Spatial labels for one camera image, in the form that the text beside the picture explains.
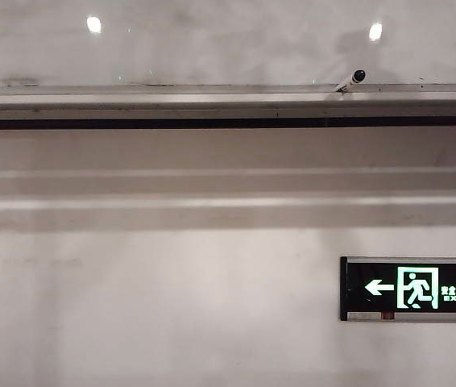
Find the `sign frame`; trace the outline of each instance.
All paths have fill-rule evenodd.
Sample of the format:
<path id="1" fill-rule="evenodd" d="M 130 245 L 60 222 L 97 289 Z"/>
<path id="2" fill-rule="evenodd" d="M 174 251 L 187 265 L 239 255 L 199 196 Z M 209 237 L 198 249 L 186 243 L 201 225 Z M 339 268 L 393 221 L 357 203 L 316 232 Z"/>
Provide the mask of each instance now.
<path id="1" fill-rule="evenodd" d="M 397 306 L 401 308 L 406 308 L 405 311 L 403 309 L 399 310 L 397 306 L 394 308 L 387 308 L 387 310 L 364 310 L 362 308 L 355 308 L 354 305 L 351 305 L 352 302 L 348 300 L 348 264 L 398 264 L 397 272 L 398 282 L 395 285 L 389 284 L 386 281 L 385 284 L 382 284 L 381 280 L 374 279 L 369 281 L 367 285 L 364 286 L 366 292 L 369 292 L 370 297 L 374 296 L 381 296 L 384 292 L 388 293 L 394 290 L 395 298 L 398 300 Z M 439 285 L 437 283 L 437 271 L 438 268 L 433 268 L 433 270 L 429 268 L 424 268 L 425 265 L 444 265 L 444 264 L 452 264 L 456 265 L 456 258 L 434 258 L 434 257 L 366 257 L 366 256 L 341 256 L 340 262 L 340 319 L 342 321 L 373 321 L 373 322 L 419 322 L 419 323 L 456 323 L 456 311 L 437 311 L 437 302 L 438 299 L 441 297 L 438 295 L 439 292 Z M 420 309 L 417 311 L 416 309 L 408 308 L 404 305 L 406 302 L 404 300 L 404 293 L 403 289 L 408 289 L 408 286 L 403 286 L 403 275 L 405 272 L 414 271 L 417 273 L 422 273 L 421 275 L 433 275 L 436 274 L 434 279 L 435 283 L 431 286 L 432 289 L 436 289 L 437 298 L 432 296 L 432 301 L 430 304 L 432 305 L 434 311 L 427 311 Z M 402 294 L 398 292 L 398 289 L 395 289 L 396 285 L 400 285 L 400 276 L 402 277 Z"/>

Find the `white wall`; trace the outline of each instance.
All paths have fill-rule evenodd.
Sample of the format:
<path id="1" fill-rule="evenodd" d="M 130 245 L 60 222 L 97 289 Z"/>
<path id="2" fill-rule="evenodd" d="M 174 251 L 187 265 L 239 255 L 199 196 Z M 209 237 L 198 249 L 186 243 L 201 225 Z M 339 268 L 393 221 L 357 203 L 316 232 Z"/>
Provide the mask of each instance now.
<path id="1" fill-rule="evenodd" d="M 0 131 L 0 386 L 456 386 L 345 254 L 456 256 L 456 127 Z"/>

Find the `black sign panel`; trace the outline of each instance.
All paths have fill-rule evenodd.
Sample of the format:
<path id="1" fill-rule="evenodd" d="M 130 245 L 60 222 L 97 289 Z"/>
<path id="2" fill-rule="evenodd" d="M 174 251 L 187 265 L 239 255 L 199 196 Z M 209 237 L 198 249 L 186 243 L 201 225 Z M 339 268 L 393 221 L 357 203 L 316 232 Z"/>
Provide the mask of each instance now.
<path id="1" fill-rule="evenodd" d="M 359 312 L 456 314 L 456 259 L 342 257 L 341 320 Z"/>

